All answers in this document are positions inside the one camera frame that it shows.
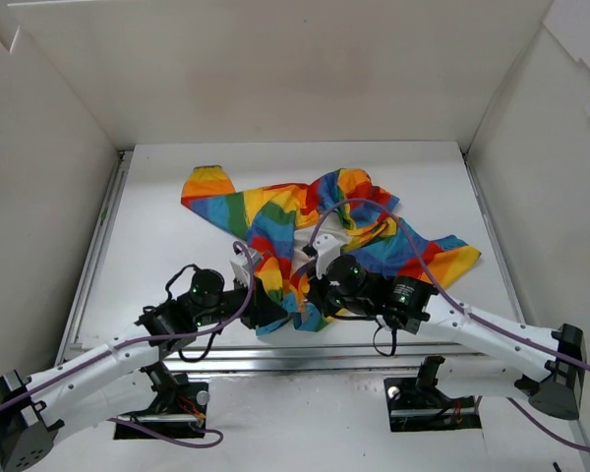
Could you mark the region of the rainbow striped jacket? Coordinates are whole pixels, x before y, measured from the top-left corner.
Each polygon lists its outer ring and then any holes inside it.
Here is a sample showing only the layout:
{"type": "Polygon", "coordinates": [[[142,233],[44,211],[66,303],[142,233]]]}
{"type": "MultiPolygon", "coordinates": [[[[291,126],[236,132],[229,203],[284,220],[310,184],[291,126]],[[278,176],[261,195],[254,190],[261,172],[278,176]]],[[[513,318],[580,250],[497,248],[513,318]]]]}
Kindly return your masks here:
{"type": "Polygon", "coordinates": [[[359,168],[339,168],[310,184],[281,183],[238,192],[220,166],[201,166],[181,191],[184,207],[261,254],[255,274],[266,295],[286,310],[295,329],[310,332],[322,330],[330,319],[305,299],[308,277],[293,266],[295,233],[316,226],[329,209],[349,238],[342,251],[383,276],[423,281],[434,277],[447,288],[479,261],[480,251],[454,235],[427,240],[411,227],[399,232],[382,212],[394,210],[398,202],[359,168]]]}

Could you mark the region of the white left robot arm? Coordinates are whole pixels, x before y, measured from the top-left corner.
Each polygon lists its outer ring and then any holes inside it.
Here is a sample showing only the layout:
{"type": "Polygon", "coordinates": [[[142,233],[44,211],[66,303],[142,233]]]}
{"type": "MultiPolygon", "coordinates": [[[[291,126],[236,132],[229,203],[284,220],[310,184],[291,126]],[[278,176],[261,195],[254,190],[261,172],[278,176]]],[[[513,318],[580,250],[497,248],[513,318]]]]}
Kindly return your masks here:
{"type": "Polygon", "coordinates": [[[110,340],[26,378],[17,371],[0,377],[0,466],[25,471],[81,430],[123,415],[169,412],[187,381],[167,370],[165,358],[233,322],[273,329],[287,317],[258,278],[227,290],[219,272],[196,269],[186,292],[144,307],[110,340]]]}

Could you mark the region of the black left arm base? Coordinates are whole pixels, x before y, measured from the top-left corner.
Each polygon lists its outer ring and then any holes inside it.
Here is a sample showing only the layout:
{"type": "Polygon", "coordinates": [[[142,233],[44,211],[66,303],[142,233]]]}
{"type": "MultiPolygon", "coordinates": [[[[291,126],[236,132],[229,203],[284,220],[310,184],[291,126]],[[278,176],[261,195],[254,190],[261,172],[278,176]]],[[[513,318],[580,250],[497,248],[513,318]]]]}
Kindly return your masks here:
{"type": "MultiPolygon", "coordinates": [[[[121,422],[139,425],[175,440],[206,436],[208,383],[190,381],[183,373],[171,373],[163,363],[141,369],[149,380],[154,399],[141,409],[118,416],[121,422]]],[[[132,426],[116,425],[115,440],[150,440],[152,436],[132,426]]]]}

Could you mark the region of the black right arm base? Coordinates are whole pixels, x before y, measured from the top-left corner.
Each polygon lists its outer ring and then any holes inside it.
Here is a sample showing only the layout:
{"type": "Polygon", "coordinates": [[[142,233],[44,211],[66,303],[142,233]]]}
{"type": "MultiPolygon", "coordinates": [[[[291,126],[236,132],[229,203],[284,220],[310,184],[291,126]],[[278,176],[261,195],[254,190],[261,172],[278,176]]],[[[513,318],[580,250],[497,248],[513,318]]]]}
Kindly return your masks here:
{"type": "Polygon", "coordinates": [[[443,356],[428,356],[415,377],[383,380],[392,433],[453,432],[482,428],[474,396],[448,396],[438,389],[443,356]]]}

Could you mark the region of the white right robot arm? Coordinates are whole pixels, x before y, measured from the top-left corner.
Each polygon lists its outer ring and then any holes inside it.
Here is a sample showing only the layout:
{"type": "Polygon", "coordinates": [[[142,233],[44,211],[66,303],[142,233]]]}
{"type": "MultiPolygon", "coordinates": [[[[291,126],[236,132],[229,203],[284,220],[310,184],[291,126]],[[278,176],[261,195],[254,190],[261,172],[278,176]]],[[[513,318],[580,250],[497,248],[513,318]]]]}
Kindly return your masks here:
{"type": "Polygon", "coordinates": [[[580,414],[585,372],[583,331],[519,324],[456,300],[446,300],[426,281],[383,276],[349,254],[317,256],[309,271],[307,299],[323,315],[347,310],[391,334],[405,331],[451,341],[504,363],[512,386],[536,410],[562,420],[580,414]]]}

